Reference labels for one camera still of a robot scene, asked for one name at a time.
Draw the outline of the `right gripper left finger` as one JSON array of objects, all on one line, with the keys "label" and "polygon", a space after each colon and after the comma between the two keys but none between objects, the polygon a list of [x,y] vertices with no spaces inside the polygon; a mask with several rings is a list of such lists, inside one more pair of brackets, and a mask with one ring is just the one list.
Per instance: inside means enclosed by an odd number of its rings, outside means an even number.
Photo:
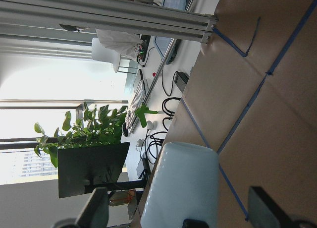
[{"label": "right gripper left finger", "polygon": [[95,188],[77,218],[63,219],[54,228],[106,228],[109,220],[109,198],[106,187]]}]

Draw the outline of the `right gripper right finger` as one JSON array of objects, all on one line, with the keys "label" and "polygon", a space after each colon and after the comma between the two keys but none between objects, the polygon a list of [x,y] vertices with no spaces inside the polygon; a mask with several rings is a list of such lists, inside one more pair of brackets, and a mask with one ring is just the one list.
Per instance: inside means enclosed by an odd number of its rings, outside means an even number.
[{"label": "right gripper right finger", "polygon": [[255,228],[315,228],[307,219],[292,220],[260,186],[248,190],[248,221]]}]

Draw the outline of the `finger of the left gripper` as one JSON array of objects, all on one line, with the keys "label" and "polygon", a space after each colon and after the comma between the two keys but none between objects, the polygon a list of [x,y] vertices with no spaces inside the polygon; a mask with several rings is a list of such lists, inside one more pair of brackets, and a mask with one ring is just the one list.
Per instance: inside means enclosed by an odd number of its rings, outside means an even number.
[{"label": "finger of the left gripper", "polygon": [[209,228],[209,225],[204,221],[185,219],[182,228]]}]

